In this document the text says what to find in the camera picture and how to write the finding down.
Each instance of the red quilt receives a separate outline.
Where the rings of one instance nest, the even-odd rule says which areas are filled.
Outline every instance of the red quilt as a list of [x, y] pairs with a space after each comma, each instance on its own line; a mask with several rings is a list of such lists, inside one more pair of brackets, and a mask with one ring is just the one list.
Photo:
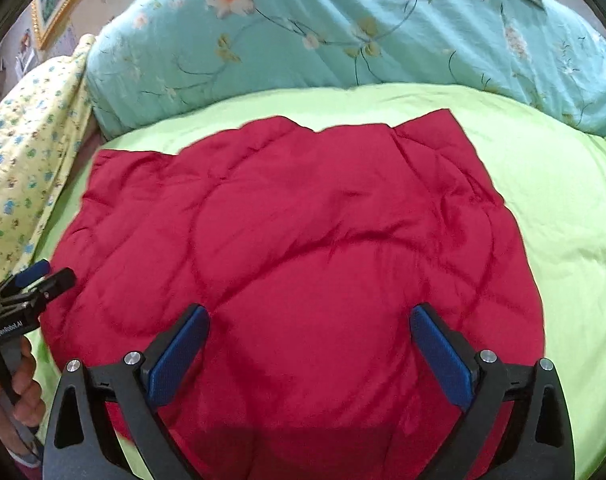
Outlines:
[[160, 412], [208, 479], [414, 479], [458, 416], [410, 341], [417, 303], [505, 362], [543, 353], [518, 227], [447, 110], [99, 152], [63, 266], [78, 285], [42, 318], [59, 367], [116, 361], [208, 308], [202, 359]]

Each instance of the metal bolt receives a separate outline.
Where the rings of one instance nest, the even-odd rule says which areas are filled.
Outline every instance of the metal bolt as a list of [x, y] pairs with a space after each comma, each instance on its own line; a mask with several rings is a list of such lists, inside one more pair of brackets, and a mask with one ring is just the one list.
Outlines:
[[141, 354], [138, 352], [130, 352], [129, 354], [126, 354], [126, 356], [123, 358], [123, 361], [126, 365], [135, 365], [136, 363], [141, 361]]
[[68, 366], [66, 366], [69, 372], [76, 372], [80, 367], [81, 361], [79, 361], [78, 359], [72, 359], [72, 361], [68, 363]]
[[540, 362], [541, 368], [543, 368], [544, 370], [547, 370], [548, 372], [551, 370], [554, 370], [554, 363], [551, 362], [546, 357], [543, 357], [541, 359], [541, 361], [539, 361], [539, 362]]
[[496, 354], [491, 350], [481, 350], [481, 360], [486, 363], [496, 363]]

